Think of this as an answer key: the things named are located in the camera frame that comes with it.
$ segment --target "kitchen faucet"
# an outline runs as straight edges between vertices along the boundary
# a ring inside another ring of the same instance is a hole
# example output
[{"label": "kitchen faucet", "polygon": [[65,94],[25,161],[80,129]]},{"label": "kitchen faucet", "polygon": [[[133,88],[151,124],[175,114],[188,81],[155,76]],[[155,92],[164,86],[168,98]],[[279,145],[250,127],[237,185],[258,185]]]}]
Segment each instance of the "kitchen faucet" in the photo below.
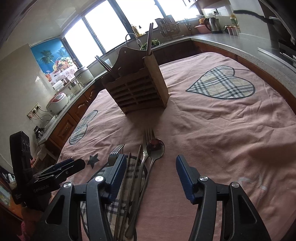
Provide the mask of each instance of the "kitchen faucet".
[{"label": "kitchen faucet", "polygon": [[141,42],[141,40],[138,39],[137,35],[135,35],[134,33],[128,33],[128,34],[126,35],[126,37],[127,37],[128,35],[130,35],[130,34],[133,34],[133,35],[136,37],[137,44],[138,44],[139,47],[141,48],[141,47],[142,47],[142,42]]}]

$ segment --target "electrical outlet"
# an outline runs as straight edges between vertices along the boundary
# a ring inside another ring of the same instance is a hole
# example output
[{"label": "electrical outlet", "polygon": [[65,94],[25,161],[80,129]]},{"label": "electrical outlet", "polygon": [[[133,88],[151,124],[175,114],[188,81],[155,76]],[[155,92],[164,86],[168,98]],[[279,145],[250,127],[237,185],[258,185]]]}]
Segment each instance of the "electrical outlet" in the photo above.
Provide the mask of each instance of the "electrical outlet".
[{"label": "electrical outlet", "polygon": [[213,10],[212,10],[212,14],[213,14],[213,15],[218,15],[218,14],[219,14],[219,13],[218,13],[218,9],[217,9],[217,8],[213,9]]},{"label": "electrical outlet", "polygon": [[31,120],[32,117],[36,114],[36,112],[38,111],[38,109],[40,109],[41,106],[39,105],[39,103],[37,103],[32,110],[27,114],[27,117]]},{"label": "electrical outlet", "polygon": [[35,108],[36,110],[39,110],[39,109],[41,108],[41,106],[39,105],[39,103],[37,103],[37,104],[34,106],[34,108]]}]

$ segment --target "gray countertop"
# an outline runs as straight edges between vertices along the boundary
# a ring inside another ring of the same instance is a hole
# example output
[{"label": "gray countertop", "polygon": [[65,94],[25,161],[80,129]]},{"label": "gray countertop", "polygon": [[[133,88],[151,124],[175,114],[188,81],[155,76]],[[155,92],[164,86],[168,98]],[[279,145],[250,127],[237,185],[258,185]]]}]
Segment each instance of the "gray countertop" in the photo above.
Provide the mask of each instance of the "gray countertop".
[{"label": "gray countertop", "polygon": [[[271,76],[279,80],[295,97],[296,97],[296,73],[282,64],[280,61],[258,51],[259,48],[271,48],[271,42],[266,39],[252,38],[247,39],[243,37],[230,36],[228,34],[199,34],[195,36],[185,36],[179,39],[165,42],[163,45],[153,49],[161,49],[179,42],[197,41],[208,45],[216,46],[236,54],[243,59],[258,66],[260,69],[269,73]],[[95,76],[93,81],[88,83],[82,90],[73,97],[61,113],[56,117],[54,123],[44,133],[40,139],[39,144],[44,143],[57,126],[58,122],[67,113],[71,106],[82,96],[82,94],[98,79],[104,76],[107,71]]]},{"label": "gray countertop", "polygon": [[56,128],[59,121],[64,117],[64,115],[67,113],[67,111],[72,107],[72,105],[83,95],[83,93],[92,86],[95,81],[104,75],[107,74],[107,71],[104,71],[100,73],[99,75],[95,76],[91,82],[89,82],[86,86],[84,86],[80,92],[78,92],[72,99],[68,102],[68,104],[64,107],[64,109],[56,116],[54,122],[52,125],[46,130],[46,132],[43,134],[42,138],[38,141],[38,144],[42,144],[47,141],[50,134],[53,132],[53,130]]}]

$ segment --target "metal screw cap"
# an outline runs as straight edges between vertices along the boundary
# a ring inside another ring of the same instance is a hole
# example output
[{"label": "metal screw cap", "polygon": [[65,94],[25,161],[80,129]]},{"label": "metal screw cap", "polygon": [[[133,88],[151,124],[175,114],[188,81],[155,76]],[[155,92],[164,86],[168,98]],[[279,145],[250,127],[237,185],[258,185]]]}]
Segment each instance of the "metal screw cap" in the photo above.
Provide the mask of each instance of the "metal screw cap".
[{"label": "metal screw cap", "polygon": [[233,182],[233,183],[231,184],[231,186],[233,186],[234,188],[238,188],[238,187],[239,187],[239,184],[236,183],[236,182]]},{"label": "metal screw cap", "polygon": [[104,180],[104,177],[103,177],[103,176],[97,176],[97,177],[95,177],[95,180],[96,180],[97,182],[101,182],[101,181]]},{"label": "metal screw cap", "polygon": [[65,183],[64,184],[64,188],[69,188],[69,187],[71,187],[72,186],[72,183]]},{"label": "metal screw cap", "polygon": [[200,176],[200,180],[206,182],[209,178],[207,176]]}]

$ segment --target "palm tree picture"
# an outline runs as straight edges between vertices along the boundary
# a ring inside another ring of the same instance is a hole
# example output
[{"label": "palm tree picture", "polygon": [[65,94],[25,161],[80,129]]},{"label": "palm tree picture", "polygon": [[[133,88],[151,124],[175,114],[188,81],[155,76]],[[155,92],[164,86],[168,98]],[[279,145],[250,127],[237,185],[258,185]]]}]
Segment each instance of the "palm tree picture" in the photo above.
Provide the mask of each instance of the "palm tree picture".
[{"label": "palm tree picture", "polygon": [[58,52],[59,56],[61,57],[68,57],[69,55],[67,54],[66,50],[60,49]]},{"label": "palm tree picture", "polygon": [[52,55],[52,52],[50,50],[43,50],[40,52],[44,56],[40,59],[45,64],[50,64],[50,62],[53,62],[54,56]]}]

